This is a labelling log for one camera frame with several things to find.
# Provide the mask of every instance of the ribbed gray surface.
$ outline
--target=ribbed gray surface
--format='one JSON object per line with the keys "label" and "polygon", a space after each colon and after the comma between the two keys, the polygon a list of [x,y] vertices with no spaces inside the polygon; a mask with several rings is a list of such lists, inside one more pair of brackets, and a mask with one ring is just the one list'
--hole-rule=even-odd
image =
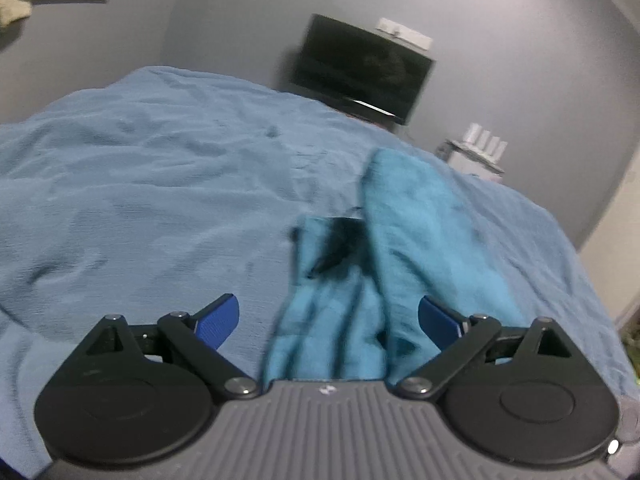
{"label": "ribbed gray surface", "polygon": [[398,399],[381,382],[277,382],[227,403],[191,447],[132,471],[57,463],[43,480],[613,480],[601,462],[539,472],[462,444],[434,406]]}

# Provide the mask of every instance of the metal screw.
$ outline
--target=metal screw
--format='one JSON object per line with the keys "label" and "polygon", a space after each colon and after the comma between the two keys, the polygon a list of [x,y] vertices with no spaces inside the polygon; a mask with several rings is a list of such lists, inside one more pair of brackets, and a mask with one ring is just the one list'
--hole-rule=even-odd
{"label": "metal screw", "polygon": [[407,377],[400,383],[400,387],[410,394],[425,394],[432,386],[431,381],[424,377]]}
{"label": "metal screw", "polygon": [[258,388],[251,377],[233,377],[225,383],[225,390],[235,395],[249,395]]}
{"label": "metal screw", "polygon": [[338,388],[336,388],[332,384],[325,384],[321,388],[318,388],[318,391],[323,395],[329,396],[329,395],[334,394],[335,392],[337,392]]}

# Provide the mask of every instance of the black tv screen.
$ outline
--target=black tv screen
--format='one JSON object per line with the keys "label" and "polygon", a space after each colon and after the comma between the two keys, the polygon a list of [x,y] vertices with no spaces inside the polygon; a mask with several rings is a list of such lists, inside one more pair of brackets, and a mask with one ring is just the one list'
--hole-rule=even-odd
{"label": "black tv screen", "polygon": [[293,83],[405,124],[432,63],[391,39],[315,14]]}

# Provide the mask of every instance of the teal towel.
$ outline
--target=teal towel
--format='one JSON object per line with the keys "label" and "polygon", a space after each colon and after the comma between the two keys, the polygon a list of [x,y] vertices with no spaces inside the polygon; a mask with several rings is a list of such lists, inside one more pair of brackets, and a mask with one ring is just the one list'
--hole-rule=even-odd
{"label": "teal towel", "polygon": [[363,219],[303,218],[290,300],[262,379],[397,383],[439,350],[418,324],[429,296],[504,325],[524,317],[461,200],[429,163],[378,150],[361,181]]}

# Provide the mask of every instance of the bed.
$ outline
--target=bed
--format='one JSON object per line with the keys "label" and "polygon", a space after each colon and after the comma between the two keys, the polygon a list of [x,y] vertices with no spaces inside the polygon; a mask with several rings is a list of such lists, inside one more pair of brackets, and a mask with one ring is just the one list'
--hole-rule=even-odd
{"label": "bed", "polygon": [[105,313],[131,324],[225,292],[220,351],[257,376],[287,296],[300,215],[343,216],[372,150],[432,164],[465,204],[523,316],[555,317],[617,395],[637,397],[616,330],[553,217],[319,102],[148,67],[0,126],[0,456],[49,462],[35,399]]}

